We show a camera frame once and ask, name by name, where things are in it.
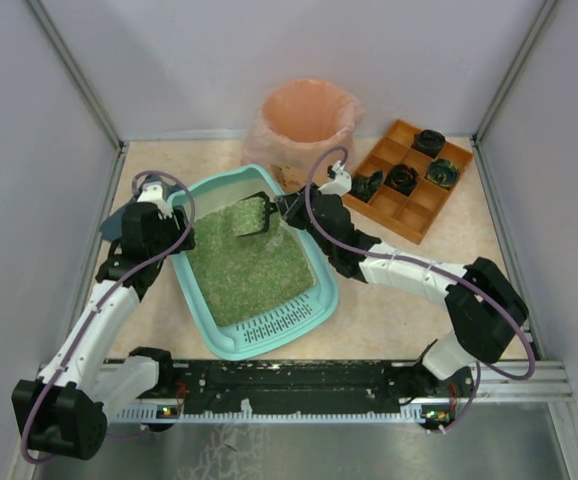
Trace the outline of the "black slotted litter scoop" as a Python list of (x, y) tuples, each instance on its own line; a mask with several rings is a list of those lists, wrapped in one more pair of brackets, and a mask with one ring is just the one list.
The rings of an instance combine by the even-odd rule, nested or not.
[(238, 200), (230, 213), (231, 229), (236, 237), (250, 237), (266, 233), (271, 217), (278, 212), (278, 206), (263, 191)]

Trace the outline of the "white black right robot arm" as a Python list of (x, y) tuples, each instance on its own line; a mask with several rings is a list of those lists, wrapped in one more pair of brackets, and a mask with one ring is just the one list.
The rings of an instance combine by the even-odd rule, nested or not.
[(528, 308), (491, 260), (436, 262), (398, 250), (359, 230), (335, 194), (314, 187), (277, 196), (276, 211), (289, 226), (308, 233), (342, 276), (416, 295), (446, 309), (452, 329), (423, 352), (418, 376), (446, 381), (475, 362), (494, 368), (522, 332)]

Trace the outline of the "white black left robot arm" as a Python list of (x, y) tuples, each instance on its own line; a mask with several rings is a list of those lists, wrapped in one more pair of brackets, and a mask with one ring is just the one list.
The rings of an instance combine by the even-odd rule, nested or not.
[(137, 201), (122, 216), (122, 235), (100, 267), (92, 295), (71, 333), (33, 380), (11, 400), (20, 450), (32, 465), (55, 456), (88, 460), (109, 424), (140, 395), (170, 379), (170, 353), (140, 347), (114, 373), (98, 378), (119, 330), (160, 274), (164, 260), (194, 247), (194, 206)]

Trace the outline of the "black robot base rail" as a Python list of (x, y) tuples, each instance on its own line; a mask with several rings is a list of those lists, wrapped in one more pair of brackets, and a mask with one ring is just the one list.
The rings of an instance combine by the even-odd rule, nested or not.
[(419, 363), (391, 360), (185, 360), (139, 400), (157, 430), (175, 422), (389, 422), (439, 431), (478, 383), (468, 367), (439, 380)]

